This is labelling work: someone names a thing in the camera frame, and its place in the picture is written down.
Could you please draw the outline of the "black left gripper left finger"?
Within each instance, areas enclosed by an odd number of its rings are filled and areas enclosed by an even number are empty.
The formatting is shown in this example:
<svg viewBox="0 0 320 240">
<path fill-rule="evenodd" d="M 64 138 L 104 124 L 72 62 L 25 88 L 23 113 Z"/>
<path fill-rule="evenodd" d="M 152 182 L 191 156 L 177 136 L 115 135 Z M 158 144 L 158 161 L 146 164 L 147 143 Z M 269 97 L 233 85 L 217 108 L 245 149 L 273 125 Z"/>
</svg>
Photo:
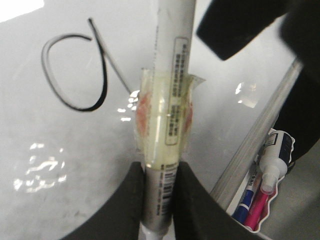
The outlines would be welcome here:
<svg viewBox="0 0 320 240">
<path fill-rule="evenodd" d="M 133 162 L 107 202 L 64 240 L 137 240 L 144 195 L 144 172 Z"/>
</svg>

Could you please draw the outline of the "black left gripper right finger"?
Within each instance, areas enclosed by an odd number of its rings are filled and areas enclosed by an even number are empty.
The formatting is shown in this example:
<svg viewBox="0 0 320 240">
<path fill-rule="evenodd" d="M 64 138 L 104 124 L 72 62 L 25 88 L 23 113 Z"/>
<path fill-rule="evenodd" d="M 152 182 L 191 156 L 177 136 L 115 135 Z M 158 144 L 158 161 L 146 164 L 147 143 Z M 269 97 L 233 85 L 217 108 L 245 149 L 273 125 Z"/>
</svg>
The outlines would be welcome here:
<svg viewBox="0 0 320 240">
<path fill-rule="evenodd" d="M 267 240 L 234 220 L 210 196 L 187 162 L 179 163 L 172 195 L 177 240 Z"/>
</svg>

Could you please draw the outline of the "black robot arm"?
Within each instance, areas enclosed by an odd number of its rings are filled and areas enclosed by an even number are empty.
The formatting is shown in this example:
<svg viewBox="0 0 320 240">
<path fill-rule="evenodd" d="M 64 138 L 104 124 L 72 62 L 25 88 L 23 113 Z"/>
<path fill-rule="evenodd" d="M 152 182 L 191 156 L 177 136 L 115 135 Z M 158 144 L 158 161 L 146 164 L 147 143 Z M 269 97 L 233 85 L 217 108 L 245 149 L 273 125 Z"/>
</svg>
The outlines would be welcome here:
<svg viewBox="0 0 320 240">
<path fill-rule="evenodd" d="M 112 48 L 125 75 L 138 85 L 138 67 L 151 66 L 157 3 L 153 0 L 65 0 L 66 23 L 81 30 L 93 17 Z M 184 160 L 204 187 L 223 206 L 238 195 L 248 160 L 253 156 L 272 117 L 270 106 L 287 96 L 285 72 L 293 53 L 278 37 L 281 20 L 231 59 L 222 61 L 199 38 L 191 48 L 190 70 L 205 78 L 195 94 L 194 126 Z M 94 113 L 81 114 L 72 123 L 80 138 L 76 144 L 78 184 L 88 194 L 86 204 L 96 208 L 119 186 L 131 161 L 139 159 L 134 144 L 134 114 L 127 108 L 125 90 L 111 75 L 107 104 Z"/>
</svg>

